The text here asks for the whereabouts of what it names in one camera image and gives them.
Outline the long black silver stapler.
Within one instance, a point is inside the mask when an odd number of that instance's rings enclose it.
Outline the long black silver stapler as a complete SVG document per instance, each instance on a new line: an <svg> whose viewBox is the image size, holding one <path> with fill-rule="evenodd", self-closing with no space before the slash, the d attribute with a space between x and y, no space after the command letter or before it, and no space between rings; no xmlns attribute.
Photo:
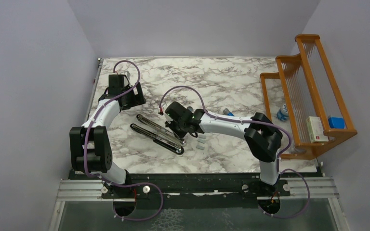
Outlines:
<svg viewBox="0 0 370 231"><path fill-rule="evenodd" d="M150 119L144 117L141 114L136 116L137 120L148 127L152 128L154 131L147 130L135 123L130 124L130 128L142 135L153 140L154 143L164 147L165 149L177 154L182 155L185 150L186 141L183 138L180 138L171 131L168 131L161 125L151 121Z"/></svg>

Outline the staple strip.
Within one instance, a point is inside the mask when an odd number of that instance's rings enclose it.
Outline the staple strip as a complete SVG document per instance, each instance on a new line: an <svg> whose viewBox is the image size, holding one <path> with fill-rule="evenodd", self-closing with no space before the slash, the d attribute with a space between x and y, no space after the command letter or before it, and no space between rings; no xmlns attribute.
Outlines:
<svg viewBox="0 0 370 231"><path fill-rule="evenodd" d="M197 145L196 148L199 149L199 150L205 150L205 147L202 146L202 145Z"/></svg>
<svg viewBox="0 0 370 231"><path fill-rule="evenodd" d="M206 136L205 135L199 135L197 141L199 143L206 143Z"/></svg>

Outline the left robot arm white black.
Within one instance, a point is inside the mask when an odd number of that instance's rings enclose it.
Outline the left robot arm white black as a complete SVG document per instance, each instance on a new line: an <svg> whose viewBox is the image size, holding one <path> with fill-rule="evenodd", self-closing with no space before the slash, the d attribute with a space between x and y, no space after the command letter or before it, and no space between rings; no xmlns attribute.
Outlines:
<svg viewBox="0 0 370 231"><path fill-rule="evenodd" d="M114 192L122 198L132 193L132 184L127 181L128 172L113 162L107 130L121 111L146 103L141 85L137 84L135 90L131 87L128 71L109 75L108 88L95 112L69 132L72 169L115 183Z"/></svg>

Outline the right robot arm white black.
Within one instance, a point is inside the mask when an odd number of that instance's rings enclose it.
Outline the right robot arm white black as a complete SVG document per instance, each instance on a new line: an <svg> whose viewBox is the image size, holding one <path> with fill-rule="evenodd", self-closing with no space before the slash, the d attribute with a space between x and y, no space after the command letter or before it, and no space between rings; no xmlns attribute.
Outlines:
<svg viewBox="0 0 370 231"><path fill-rule="evenodd" d="M178 102L171 103L165 109L165 125L183 138L189 134L197 137L204 133L218 133L246 141L252 155L259 160L259 191L266 196L278 189L279 173L277 154L281 147L283 135L263 113L253 117L236 119L234 116L209 116L203 109L193 112Z"/></svg>

